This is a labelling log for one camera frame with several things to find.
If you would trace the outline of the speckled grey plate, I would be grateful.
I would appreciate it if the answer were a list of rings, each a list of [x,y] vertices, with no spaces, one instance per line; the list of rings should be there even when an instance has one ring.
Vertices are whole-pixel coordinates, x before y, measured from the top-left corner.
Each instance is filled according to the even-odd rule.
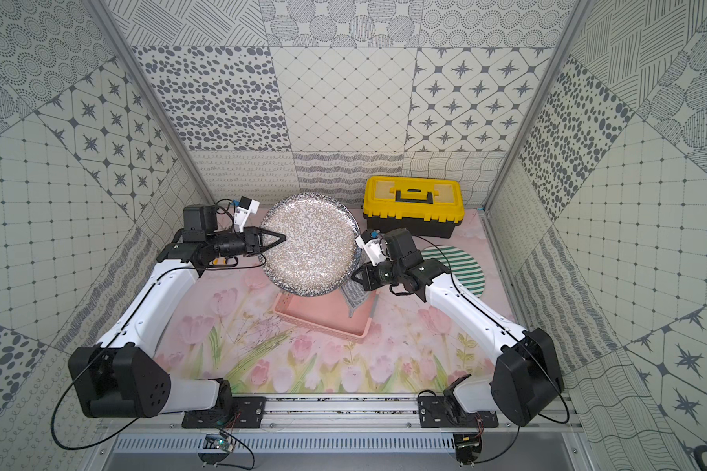
[[[261,228],[286,236],[264,257],[263,270],[275,286],[295,296],[330,294],[359,267],[359,224],[332,197],[314,192],[287,197],[267,212]]]

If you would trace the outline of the green striped plate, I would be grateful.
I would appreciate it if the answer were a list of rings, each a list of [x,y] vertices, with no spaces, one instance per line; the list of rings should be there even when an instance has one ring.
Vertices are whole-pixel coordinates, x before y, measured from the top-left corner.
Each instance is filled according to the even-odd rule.
[[[424,259],[438,259],[450,268],[458,282],[474,296],[480,298],[485,290],[485,275],[479,263],[463,249],[438,245],[421,251]]]

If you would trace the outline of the grey knitted cloth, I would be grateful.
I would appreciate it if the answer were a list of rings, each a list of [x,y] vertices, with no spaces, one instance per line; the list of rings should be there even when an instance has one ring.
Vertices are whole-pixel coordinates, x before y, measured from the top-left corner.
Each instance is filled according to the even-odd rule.
[[[361,284],[351,280],[347,280],[341,286],[341,292],[348,306],[348,315],[350,318],[354,317],[355,312],[369,300],[372,294],[372,292],[364,290]]]

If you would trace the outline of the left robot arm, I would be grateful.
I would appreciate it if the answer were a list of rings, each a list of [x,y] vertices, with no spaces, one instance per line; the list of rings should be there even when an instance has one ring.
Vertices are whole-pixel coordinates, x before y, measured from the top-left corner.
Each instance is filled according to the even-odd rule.
[[[160,414],[216,410],[235,411],[227,382],[174,379],[155,360],[156,348],[175,310],[214,260],[227,270],[239,269],[242,257],[261,256],[284,243],[273,231],[249,227],[259,203],[236,202],[232,226],[221,231],[218,204],[190,205],[183,227],[157,255],[145,286],[114,326],[91,347],[79,347],[68,361],[82,412],[89,418],[151,418]]]

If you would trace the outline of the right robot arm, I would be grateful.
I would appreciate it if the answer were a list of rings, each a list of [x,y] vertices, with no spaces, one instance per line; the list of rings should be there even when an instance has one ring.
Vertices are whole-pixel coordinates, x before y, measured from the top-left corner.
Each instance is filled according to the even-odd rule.
[[[406,229],[366,231],[355,243],[367,261],[351,280],[367,292],[402,287],[452,319],[481,347],[494,370],[492,378],[467,375],[443,392],[456,420],[497,410],[514,425],[526,427],[565,390],[554,342],[549,334],[518,325],[471,293],[455,275],[443,251],[427,258]]]

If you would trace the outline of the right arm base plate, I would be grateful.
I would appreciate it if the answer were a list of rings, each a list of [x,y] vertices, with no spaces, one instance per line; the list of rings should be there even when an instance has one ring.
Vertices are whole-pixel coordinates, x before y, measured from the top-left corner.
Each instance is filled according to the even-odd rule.
[[[416,398],[420,426],[424,429],[465,428],[475,429],[479,425],[485,428],[497,428],[498,416],[494,411],[465,412],[453,400],[434,394],[419,394]]]

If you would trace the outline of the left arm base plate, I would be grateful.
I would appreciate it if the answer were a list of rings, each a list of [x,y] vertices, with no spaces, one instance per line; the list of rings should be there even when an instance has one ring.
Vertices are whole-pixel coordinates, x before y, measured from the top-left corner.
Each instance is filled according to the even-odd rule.
[[[234,396],[230,407],[215,406],[208,410],[187,411],[183,429],[259,429],[264,417],[265,396]]]

